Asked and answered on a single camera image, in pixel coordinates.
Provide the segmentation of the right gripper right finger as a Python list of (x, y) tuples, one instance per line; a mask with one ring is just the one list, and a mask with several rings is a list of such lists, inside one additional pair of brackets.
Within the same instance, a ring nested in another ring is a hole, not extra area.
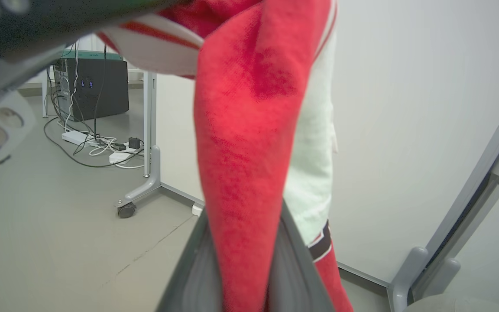
[(335, 310), (285, 202), (282, 202), (269, 273), (268, 309), (270, 312)]

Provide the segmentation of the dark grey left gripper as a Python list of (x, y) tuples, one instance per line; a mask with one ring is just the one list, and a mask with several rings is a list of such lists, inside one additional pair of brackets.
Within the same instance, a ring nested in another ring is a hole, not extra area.
[(49, 65), (66, 44), (176, 0), (0, 0), (0, 99)]

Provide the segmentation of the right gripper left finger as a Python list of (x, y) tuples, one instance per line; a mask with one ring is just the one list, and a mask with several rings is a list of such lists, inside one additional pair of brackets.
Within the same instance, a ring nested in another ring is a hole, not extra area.
[(221, 312), (223, 292), (220, 270), (206, 211), (178, 260), (158, 312)]

